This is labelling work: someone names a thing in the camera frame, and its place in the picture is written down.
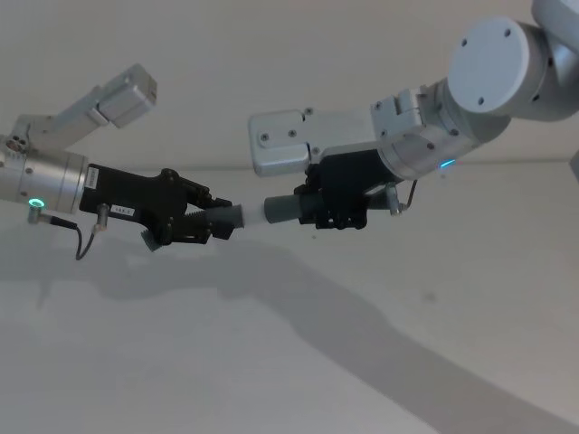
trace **white surface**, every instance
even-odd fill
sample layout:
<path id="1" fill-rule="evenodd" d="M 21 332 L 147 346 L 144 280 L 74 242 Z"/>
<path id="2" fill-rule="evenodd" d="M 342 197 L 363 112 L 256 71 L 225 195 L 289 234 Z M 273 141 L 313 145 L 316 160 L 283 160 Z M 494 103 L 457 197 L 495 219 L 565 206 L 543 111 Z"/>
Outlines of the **white surface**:
<path id="1" fill-rule="evenodd" d="M 579 52 L 579 2 L 577 0 L 534 0 L 533 16 L 560 41 Z"/>
<path id="2" fill-rule="evenodd" d="M 153 255 L 110 221 L 82 263 L 73 233 L 3 203 L 2 431 L 579 433 L 571 171 L 445 174 L 365 231 L 254 226 Z M 183 175 L 243 203 L 299 181 Z"/>
<path id="3" fill-rule="evenodd" d="M 482 18 L 531 22 L 528 0 L 2 0 L 0 131 L 141 62 L 159 104 L 75 150 L 116 166 L 251 166 L 251 114 L 369 107 L 448 74 Z M 577 125 L 516 122 L 478 160 L 567 158 Z"/>
<path id="4" fill-rule="evenodd" d="M 461 107 L 512 117 L 529 103 L 544 75 L 543 56 L 517 22 L 505 16 L 484 20 L 463 41 L 449 72 L 452 97 Z"/>

